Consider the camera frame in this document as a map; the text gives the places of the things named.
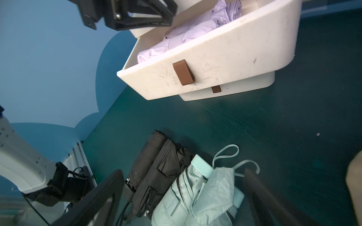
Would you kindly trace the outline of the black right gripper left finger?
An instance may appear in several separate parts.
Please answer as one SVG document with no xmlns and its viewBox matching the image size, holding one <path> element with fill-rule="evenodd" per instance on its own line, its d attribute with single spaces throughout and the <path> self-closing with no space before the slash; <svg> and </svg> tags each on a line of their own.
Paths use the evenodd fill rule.
<svg viewBox="0 0 362 226">
<path fill-rule="evenodd" d="M 53 226 L 112 226 L 124 187 L 123 172 L 116 169 L 101 184 L 90 191 Z"/>
</svg>

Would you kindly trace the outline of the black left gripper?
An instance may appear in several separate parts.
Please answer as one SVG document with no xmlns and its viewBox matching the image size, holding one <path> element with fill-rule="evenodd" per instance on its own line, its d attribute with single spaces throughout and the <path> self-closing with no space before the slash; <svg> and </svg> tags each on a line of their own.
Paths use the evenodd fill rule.
<svg viewBox="0 0 362 226">
<path fill-rule="evenodd" d="M 96 24 L 104 18 L 113 30 L 132 30 L 146 27 L 169 27 L 176 16 L 175 1 L 115 1 L 69 0 L 80 12 L 83 24 L 97 30 Z"/>
</svg>

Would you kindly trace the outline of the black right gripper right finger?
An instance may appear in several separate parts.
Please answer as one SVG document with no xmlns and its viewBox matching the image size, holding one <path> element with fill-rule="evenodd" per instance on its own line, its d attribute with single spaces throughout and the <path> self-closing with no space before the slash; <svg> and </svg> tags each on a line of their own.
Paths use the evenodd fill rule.
<svg viewBox="0 0 362 226">
<path fill-rule="evenodd" d="M 274 226 L 274 218 L 282 226 L 319 225 L 294 204 L 274 192 L 258 174 L 250 169 L 245 170 L 244 187 L 255 225 Z"/>
</svg>

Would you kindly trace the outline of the brown top drawer pull tab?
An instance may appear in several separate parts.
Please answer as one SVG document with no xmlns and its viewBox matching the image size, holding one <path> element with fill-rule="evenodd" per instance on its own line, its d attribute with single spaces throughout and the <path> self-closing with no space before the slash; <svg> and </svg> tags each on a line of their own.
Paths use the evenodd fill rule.
<svg viewBox="0 0 362 226">
<path fill-rule="evenodd" d="M 195 82 L 195 77 L 188 67 L 186 60 L 173 63 L 173 68 L 182 86 L 193 84 Z"/>
</svg>

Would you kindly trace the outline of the white top drawer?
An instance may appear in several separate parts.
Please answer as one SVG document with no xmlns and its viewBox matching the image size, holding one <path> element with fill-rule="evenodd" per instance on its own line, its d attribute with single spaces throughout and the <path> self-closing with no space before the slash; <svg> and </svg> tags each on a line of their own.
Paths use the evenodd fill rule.
<svg viewBox="0 0 362 226">
<path fill-rule="evenodd" d="M 295 56 L 301 1 L 243 1 L 242 16 L 160 56 L 138 63 L 166 28 L 139 37 L 117 76 L 146 100 L 239 81 L 287 66 Z M 195 82 L 182 86 L 173 63 L 186 60 Z"/>
</svg>

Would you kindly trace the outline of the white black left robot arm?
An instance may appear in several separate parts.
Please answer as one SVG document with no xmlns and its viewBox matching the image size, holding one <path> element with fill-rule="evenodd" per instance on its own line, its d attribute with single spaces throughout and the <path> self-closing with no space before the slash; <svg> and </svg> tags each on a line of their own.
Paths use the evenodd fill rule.
<svg viewBox="0 0 362 226">
<path fill-rule="evenodd" d="M 4 115 L 1 115 L 1 176 L 18 187 L 26 202 L 32 200 L 50 207 L 58 202 L 81 203 L 55 221 L 56 226 L 112 226 L 124 186 L 122 173 L 118 170 L 114 178 L 117 194 L 92 206 L 91 198 L 96 194 L 87 195 L 93 185 L 92 177 L 77 174 L 61 162 L 46 159 L 13 130 Z"/>
</svg>

